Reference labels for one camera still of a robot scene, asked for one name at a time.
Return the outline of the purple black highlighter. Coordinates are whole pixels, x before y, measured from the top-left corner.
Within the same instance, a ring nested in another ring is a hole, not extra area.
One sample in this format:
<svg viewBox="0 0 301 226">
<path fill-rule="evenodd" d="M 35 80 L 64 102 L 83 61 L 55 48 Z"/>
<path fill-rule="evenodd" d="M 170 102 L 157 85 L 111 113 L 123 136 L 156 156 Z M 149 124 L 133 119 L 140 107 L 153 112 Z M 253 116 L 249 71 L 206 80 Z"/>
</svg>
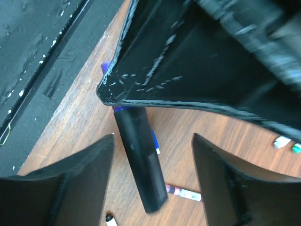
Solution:
<svg viewBox="0 0 301 226">
<path fill-rule="evenodd" d="M 154 213 L 168 195 L 146 108 L 112 108 L 144 210 Z"/>
</svg>

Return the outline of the blue cap marker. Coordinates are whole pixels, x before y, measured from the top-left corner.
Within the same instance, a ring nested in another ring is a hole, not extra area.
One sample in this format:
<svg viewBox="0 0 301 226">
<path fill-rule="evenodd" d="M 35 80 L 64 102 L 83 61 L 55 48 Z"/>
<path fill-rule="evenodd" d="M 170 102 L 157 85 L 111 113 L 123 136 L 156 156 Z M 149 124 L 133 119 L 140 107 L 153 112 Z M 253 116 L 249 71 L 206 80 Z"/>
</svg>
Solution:
<svg viewBox="0 0 301 226">
<path fill-rule="evenodd" d="M 153 137 L 153 141 L 155 144 L 156 152 L 157 152 L 157 154 L 160 154 L 159 144 L 158 144 L 155 132 L 154 132 L 154 130 L 151 130 L 151 132 L 152 132 L 152 137 Z"/>
</svg>

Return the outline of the red gel pen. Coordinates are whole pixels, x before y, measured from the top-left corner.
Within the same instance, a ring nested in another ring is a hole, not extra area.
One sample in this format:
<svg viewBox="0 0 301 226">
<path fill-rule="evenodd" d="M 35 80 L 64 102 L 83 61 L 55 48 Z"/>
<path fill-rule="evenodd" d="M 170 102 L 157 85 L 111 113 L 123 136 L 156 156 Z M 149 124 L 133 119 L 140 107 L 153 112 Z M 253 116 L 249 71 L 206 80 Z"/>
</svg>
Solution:
<svg viewBox="0 0 301 226">
<path fill-rule="evenodd" d="M 166 191 L 169 194 L 173 194 L 173 195 L 176 195 L 179 197 L 183 197 L 183 198 L 198 201 L 198 202 L 202 201 L 201 193 L 197 193 L 194 191 L 190 191 L 187 189 L 183 189 L 183 188 L 179 188 L 179 187 L 175 187 L 175 186 L 171 186 L 171 185 L 167 185 L 167 184 L 165 186 L 166 186 Z"/>
</svg>

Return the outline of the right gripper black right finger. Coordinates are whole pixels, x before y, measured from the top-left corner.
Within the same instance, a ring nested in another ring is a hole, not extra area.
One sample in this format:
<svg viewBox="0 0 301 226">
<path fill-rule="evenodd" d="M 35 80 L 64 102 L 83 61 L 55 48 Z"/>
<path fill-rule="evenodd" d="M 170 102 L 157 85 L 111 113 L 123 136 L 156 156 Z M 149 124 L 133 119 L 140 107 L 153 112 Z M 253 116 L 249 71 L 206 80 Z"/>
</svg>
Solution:
<svg viewBox="0 0 301 226">
<path fill-rule="evenodd" d="M 301 180 L 251 164 L 195 133 L 192 150 L 209 226 L 299 226 Z"/>
</svg>

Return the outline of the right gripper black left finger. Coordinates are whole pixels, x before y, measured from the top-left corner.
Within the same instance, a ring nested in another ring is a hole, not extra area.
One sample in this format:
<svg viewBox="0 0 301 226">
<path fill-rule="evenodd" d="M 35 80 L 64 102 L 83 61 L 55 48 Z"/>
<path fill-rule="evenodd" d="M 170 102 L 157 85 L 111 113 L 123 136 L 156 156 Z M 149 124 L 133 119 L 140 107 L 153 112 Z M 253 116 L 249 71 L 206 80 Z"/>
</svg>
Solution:
<svg viewBox="0 0 301 226">
<path fill-rule="evenodd" d="M 27 175 L 0 179 L 3 226 L 96 226 L 114 154 L 106 135 L 85 149 Z"/>
</svg>

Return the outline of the green cap white marker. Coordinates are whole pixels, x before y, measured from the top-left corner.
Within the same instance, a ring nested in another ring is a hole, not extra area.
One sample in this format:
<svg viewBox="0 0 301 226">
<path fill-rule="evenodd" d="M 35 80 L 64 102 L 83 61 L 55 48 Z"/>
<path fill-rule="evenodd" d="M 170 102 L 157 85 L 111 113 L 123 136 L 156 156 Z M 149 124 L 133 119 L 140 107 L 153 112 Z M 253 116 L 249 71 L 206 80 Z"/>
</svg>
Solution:
<svg viewBox="0 0 301 226">
<path fill-rule="evenodd" d="M 298 144 L 298 143 L 294 144 L 292 146 L 292 152 L 301 153 L 301 144 Z"/>
</svg>

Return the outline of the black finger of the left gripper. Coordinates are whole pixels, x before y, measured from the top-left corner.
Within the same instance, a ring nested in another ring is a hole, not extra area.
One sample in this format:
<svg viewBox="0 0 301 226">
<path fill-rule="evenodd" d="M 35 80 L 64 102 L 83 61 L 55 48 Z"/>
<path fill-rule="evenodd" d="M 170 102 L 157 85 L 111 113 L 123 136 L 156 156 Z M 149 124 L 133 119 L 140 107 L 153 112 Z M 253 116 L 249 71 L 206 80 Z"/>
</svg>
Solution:
<svg viewBox="0 0 301 226">
<path fill-rule="evenodd" d="M 298 0 L 133 0 L 96 91 L 105 105 L 198 109 L 301 134 Z"/>
</svg>

